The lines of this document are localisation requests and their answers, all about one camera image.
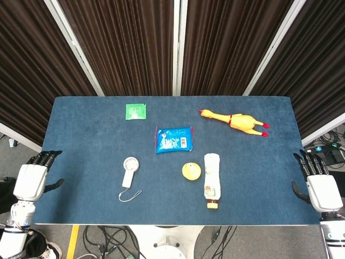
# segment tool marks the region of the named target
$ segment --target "plastic bottle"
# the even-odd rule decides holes
[[[220,199],[220,180],[219,180],[219,162],[218,154],[206,154],[205,160],[205,185],[204,195],[207,199],[207,208],[218,209],[218,200]]]

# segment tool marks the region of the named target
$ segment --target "white handheld fan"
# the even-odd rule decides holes
[[[139,168],[139,161],[137,158],[130,156],[130,157],[126,158],[125,161],[123,162],[123,167],[126,170],[126,172],[125,172],[125,176],[123,177],[122,186],[125,187],[126,190],[124,190],[123,192],[121,192],[119,194],[119,200],[122,202],[127,202],[127,201],[131,201],[132,199],[134,199],[135,197],[137,197],[141,193],[141,190],[138,190],[134,194],[134,196],[132,198],[130,198],[129,200],[124,201],[121,199],[122,193],[127,191],[132,185],[134,172],[137,171]]]

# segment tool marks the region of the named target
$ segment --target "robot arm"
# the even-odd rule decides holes
[[[47,173],[55,158],[61,153],[62,151],[41,152],[21,166],[13,190],[18,202],[11,207],[11,215],[0,241],[0,258],[10,259],[25,256],[23,248],[26,237],[28,234],[32,234],[30,224],[35,213],[33,203],[44,192],[56,189],[63,183],[63,179],[60,179],[53,185],[45,186]]]
[[[311,204],[321,213],[320,225],[331,259],[341,259],[345,254],[345,219],[337,214],[343,207],[340,193],[327,166],[317,155],[307,154],[300,150],[301,156],[294,153],[304,179],[308,194],[303,194],[296,182],[292,182],[292,190],[301,200]]]

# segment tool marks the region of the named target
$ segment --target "shoe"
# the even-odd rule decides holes
[[[38,256],[38,259],[62,259],[63,257],[63,252],[61,251],[60,247],[53,243],[53,242],[48,242],[47,243],[47,249],[44,251],[43,254]]]

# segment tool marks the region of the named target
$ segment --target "yellow ball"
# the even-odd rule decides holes
[[[188,180],[197,180],[201,175],[201,168],[197,163],[185,163],[182,167],[182,174]]]

